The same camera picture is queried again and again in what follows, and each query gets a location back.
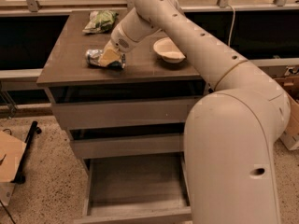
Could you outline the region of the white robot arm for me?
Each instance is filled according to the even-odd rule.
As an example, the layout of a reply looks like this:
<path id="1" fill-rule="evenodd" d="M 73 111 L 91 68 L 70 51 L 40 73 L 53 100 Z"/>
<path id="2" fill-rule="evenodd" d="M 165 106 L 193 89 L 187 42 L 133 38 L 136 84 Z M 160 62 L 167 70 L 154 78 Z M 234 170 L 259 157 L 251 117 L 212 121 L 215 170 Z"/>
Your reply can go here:
<path id="1" fill-rule="evenodd" d="M 187 19 L 176 0 L 134 0 L 107 46 L 126 53 L 163 30 L 212 93 L 190 111 L 184 159 L 193 224 L 281 224 L 273 145 L 287 93 L 255 64 Z"/>

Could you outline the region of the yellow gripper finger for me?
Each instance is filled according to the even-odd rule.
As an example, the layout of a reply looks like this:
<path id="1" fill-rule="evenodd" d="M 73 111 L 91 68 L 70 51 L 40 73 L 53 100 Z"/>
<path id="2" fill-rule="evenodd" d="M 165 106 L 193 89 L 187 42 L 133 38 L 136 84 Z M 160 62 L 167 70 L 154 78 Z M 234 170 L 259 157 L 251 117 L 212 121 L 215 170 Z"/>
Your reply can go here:
<path id="1" fill-rule="evenodd" d="M 121 59 L 121 52 L 118 48 L 111 44 L 106 44 L 103 49 L 103 53 L 98 59 L 98 63 L 102 67 L 107 67 L 111 63 L 118 62 Z"/>

